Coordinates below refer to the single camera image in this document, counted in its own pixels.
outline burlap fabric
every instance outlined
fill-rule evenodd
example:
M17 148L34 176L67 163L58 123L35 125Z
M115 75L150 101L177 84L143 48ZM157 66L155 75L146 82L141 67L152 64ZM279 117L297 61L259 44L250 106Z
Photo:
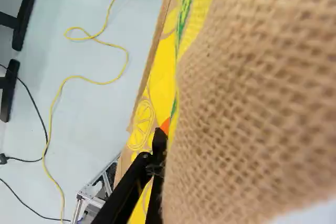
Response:
M336 0L213 0L177 65L165 224L263 223L336 189Z

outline black metal stand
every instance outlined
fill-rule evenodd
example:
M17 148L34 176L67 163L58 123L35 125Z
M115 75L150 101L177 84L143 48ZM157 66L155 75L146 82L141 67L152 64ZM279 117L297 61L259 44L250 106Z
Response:
M17 17L0 12L0 25L12 28L12 48L21 51L35 0L22 0Z
M111 196L91 224L126 224L138 202L142 190L154 176L146 224L161 224L161 191L166 157L166 134L156 128L153 154L141 152L119 181Z
M0 120L7 123L12 109L14 89L20 62L11 60L5 77L0 77L0 89L2 89Z

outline light blue floor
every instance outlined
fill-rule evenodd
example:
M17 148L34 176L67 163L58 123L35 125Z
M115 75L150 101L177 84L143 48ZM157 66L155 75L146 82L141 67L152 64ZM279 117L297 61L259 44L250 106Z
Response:
M21 0L0 0L0 9L15 15ZM69 81L54 112L47 166L66 196L65 217L71 219L76 191L120 151L142 77L162 0L117 0L108 28L99 37L130 52L123 77L108 86ZM97 81L116 77L125 61L123 51L94 41L71 42L63 37L70 26L96 33L111 0L36 0L23 50L11 49L12 31L0 26L0 63L21 62L19 76L30 88L43 119L62 80L82 74ZM81 32L73 36L83 37ZM25 89L17 84L12 117L0 123L0 152L20 158L41 157L44 133ZM59 217L60 196L42 164L9 162L0 167L22 200L39 213ZM57 223L23 207L0 183L0 223Z

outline yellow cable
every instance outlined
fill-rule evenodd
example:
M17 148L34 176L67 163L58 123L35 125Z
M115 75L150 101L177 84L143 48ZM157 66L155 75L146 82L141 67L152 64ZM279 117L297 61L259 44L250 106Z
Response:
M118 45L115 45L115 44L112 44L112 43L107 43L107 42L103 42L101 40L98 40L96 37L99 36L106 28L107 26L107 22L108 22L108 19L109 19L109 15L110 15L110 9L112 7L112 4L114 3L115 0L112 0L109 8L108 8L108 11L107 11L107 15L106 15L106 19L105 19L105 23L103 25L103 27L101 28L101 30L96 33L95 35L90 35L87 31L85 31L83 28L81 27L70 27L68 28L65 33L64 33L64 36L67 38L67 39L70 39L70 40L87 40L87 39L93 39L94 41L98 42L98 43L101 43L101 44L104 44L104 45L107 45L107 46L111 46L111 47L115 47L115 48L119 48L121 50L123 50L125 53L126 53L126 61L120 71L120 73L118 74L118 76L116 78L114 78L113 80L110 80L110 81L106 81L106 82L98 82L98 81L92 81L86 77L83 77L83 76L69 76L67 78L65 78L62 82L62 84L59 86L58 88L58 91L55 95L55 98L53 99L51 105L50 105L50 110L49 110L49 132L48 132L48 142L43 150L43 155L42 155L42 164L43 164L43 169L45 171L45 173L47 174L47 176L51 179L52 182L54 182L54 184L56 185L57 189L59 190L60 194L61 194L61 200L62 200L62 204L61 204L61 213L60 213L60 222L63 223L63 213L64 213L64 207L65 207L65 198L64 198L64 193L63 193L63 190L62 188L59 186L59 184L55 181L55 179L52 177L52 175L50 174L50 172L48 171L48 168L46 166L46 162L45 162L45 152L46 152L46 149L48 148L49 144L50 144L50 140L51 140L51 122L52 122L52 110L54 108L54 105L55 105L55 102L57 101L57 98L59 97L59 94L61 93L62 91L62 88L64 86L64 84L70 80L70 79L75 79L75 78L79 78L79 79L82 79L84 81L88 81L90 83L93 83L93 84L98 84L98 85L106 85L106 84L110 84L116 80L118 80L126 66L127 66L127 63L129 61L129 54L127 52L127 50L121 46L118 46ZM71 37L68 37L67 34L69 31L71 30L74 30L74 29L79 29L79 30L82 30L86 35L87 37L84 37L84 38L71 38Z

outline black cable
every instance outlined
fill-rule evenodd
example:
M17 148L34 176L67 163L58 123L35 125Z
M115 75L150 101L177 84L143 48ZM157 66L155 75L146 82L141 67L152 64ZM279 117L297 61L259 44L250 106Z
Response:
M40 114L40 111L38 110L38 107L37 107L37 105L36 105L36 103L35 103L35 100L34 100L34 98L33 98L33 96L31 95L31 92L30 92L30 90L28 89L28 87L27 87L27 85L17 76L16 77L16 79L17 80L19 80L19 82L21 82L21 84L25 87L25 89L27 90L27 93L28 93L28 95L29 95L29 97L30 97L30 99L31 99L31 102L33 103L33 105L34 105L34 108L35 108L35 110L36 110L36 112L37 112L37 114L38 114L38 118L40 119L40 121L41 121L41 124L42 124L42 127L43 127L43 130L44 130L44 134L45 134L45 137L46 137L46 142L48 143L48 133L47 133L47 129L46 129L46 126L45 126L45 124L44 124L44 121L43 121L43 119L42 119L42 117L41 117L41 114ZM37 160L25 160L25 159L21 159L21 158L16 158L16 157L6 157L7 158L7 160L8 159L13 159L13 160L17 160L17 161L21 161L21 162L25 162L25 163L34 163L34 162L38 162L38 161L40 161L40 160L42 160L42 158L39 158L39 159L37 159ZM60 219L56 219L56 218L48 218L48 217L45 217L45 216L43 216L43 215L40 215L38 212L36 212L35 210L33 210L32 208L30 208L28 205L26 205L17 195L16 195L16 193L11 189L11 187L9 186L9 184L7 184L3 179L1 179L0 178L0 181L2 182L2 183L4 183L5 184L5 186L7 186L7 188L14 194L14 196L18 199L18 201L20 201L20 203L22 204L22 205L24 205L26 208L28 208L30 211L32 211L33 213L35 213L36 215L38 215L38 216L40 216L41 218L43 218L43 219L46 219L46 220L57 220L57 221L60 221Z
M3 68L5 68L5 69L7 69L8 72L11 72L11 71L10 71L8 68L6 68L4 65L0 64L0 66L3 67ZM33 96L31 95L31 92L30 92L29 88L27 87L27 85L26 85L26 84L25 84L25 83L24 83L18 76L16 76L16 79L17 79L19 82L21 82L21 84L22 84L22 85L25 87L25 89L27 90L27 93L28 93L28 95L29 95L29 97L30 97L30 99L31 99L31 102L33 103L34 108L35 108L35 110L36 110L36 112L37 112L38 118L39 118L40 121L41 121L43 130L44 130L44 134L45 134L45 137L46 137L46 143L48 143L48 133L47 133L47 129L46 129L46 126L45 126L45 124L44 124L44 121L43 121L43 119L42 119L42 117L41 117L40 111L38 110L38 107L37 107L37 105L36 105L36 103L35 103L35 100L34 100ZM36 159L36 160L25 160L25 159L16 158L16 157L6 157L6 158L7 158L7 160L8 160L8 159L13 159L13 160L17 160L17 161L21 161L21 162L25 162L25 163L34 163L34 162L38 162L38 161L42 160L42 158L39 158L39 159Z
M7 186L7 188L14 194L14 196L18 199L18 201L20 201L20 203L22 204L22 205L24 205L26 208L28 208L30 211L32 211L34 214L36 214L36 215L38 215L38 216L40 216L41 218L43 218L43 219L46 219L46 220L58 220L58 221L60 221L60 219L56 219L56 218L48 218L48 217L45 217L45 216L43 216L43 215L40 215L37 211L35 211L35 210L33 210L33 209L31 209L29 206L27 206L17 195L16 195L16 193L13 191L13 189L11 189L11 187L6 183L6 182L4 182L4 180L3 179L1 179L0 178L0 181L2 182L2 183L4 183L5 184L5 186Z

